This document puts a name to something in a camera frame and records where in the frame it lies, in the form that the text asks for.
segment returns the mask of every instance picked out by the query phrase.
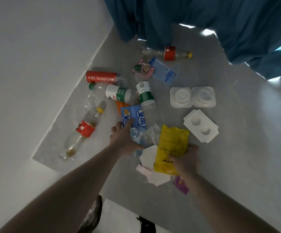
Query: red bottle label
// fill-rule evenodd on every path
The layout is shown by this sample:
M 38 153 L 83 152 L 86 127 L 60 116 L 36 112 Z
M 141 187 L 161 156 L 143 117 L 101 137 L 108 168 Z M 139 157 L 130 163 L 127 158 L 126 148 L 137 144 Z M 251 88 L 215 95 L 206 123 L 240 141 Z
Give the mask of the red bottle label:
M 76 128 L 76 131 L 79 132 L 81 135 L 85 137 L 90 137 L 91 134 L 94 132 L 95 127 L 92 127 L 90 124 L 82 121 L 79 126 Z
M 176 47 L 175 46 L 166 46 L 164 50 L 164 60 L 173 61 L 176 56 Z
M 114 84 L 117 80 L 117 73 L 87 71 L 85 78 L 88 83 L 100 82 Z

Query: blue snack wrapper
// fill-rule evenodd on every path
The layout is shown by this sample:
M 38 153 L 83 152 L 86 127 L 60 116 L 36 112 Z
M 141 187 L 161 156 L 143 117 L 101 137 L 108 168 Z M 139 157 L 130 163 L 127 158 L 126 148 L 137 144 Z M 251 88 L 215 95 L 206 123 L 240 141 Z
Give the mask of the blue snack wrapper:
M 122 107 L 121 117 L 122 117 L 123 127 L 125 127 L 125 125 L 131 118 L 134 118 L 134 121 L 132 123 L 132 128 L 135 127 L 138 129 L 146 130 L 145 117 L 140 105 Z
M 154 72 L 152 76 L 154 78 L 160 79 L 168 86 L 170 86 L 178 77 L 178 73 L 169 69 L 165 64 L 157 60 L 157 58 L 152 58 L 148 64 L 154 67 Z

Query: hand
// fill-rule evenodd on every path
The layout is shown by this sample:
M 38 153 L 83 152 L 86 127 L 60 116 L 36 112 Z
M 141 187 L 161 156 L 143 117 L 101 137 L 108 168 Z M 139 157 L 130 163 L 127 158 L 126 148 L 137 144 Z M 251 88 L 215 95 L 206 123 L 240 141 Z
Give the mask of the hand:
M 191 173 L 197 174 L 200 157 L 197 154 L 199 147 L 197 145 L 188 145 L 185 155 L 170 155 L 170 159 L 174 162 L 174 167 L 180 175 Z
M 132 140 L 130 135 L 132 123 L 133 119 L 130 119 L 125 127 L 122 128 L 122 122 L 117 122 L 116 125 L 111 128 L 109 146 L 118 149 L 120 155 L 131 154 L 136 150 L 142 150 L 144 148 L 143 145 L 137 144 Z

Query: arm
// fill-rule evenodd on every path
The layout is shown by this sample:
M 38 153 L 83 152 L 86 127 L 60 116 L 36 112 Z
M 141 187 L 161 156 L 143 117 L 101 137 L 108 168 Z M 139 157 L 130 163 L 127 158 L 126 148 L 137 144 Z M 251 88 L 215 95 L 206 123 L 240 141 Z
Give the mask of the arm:
M 121 129 L 111 128 L 110 145 L 92 159 L 62 177 L 14 218 L 0 233 L 77 232 L 115 163 L 143 146 L 130 136 L 132 120 Z
M 171 156 L 171 159 L 189 190 L 196 196 L 200 211 L 215 232 L 278 233 L 260 217 L 197 174 L 197 150 L 197 145 L 189 146 L 186 155 Z

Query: yellow bottle cap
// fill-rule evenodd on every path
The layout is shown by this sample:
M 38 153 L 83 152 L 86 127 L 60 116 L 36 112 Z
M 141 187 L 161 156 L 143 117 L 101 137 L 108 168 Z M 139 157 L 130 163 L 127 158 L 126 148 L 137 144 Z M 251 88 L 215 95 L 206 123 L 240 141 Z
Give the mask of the yellow bottle cap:
M 96 109 L 98 112 L 100 112 L 101 114 L 102 113 L 104 113 L 104 110 L 103 109 L 101 109 L 100 107 L 97 107 L 97 109 Z

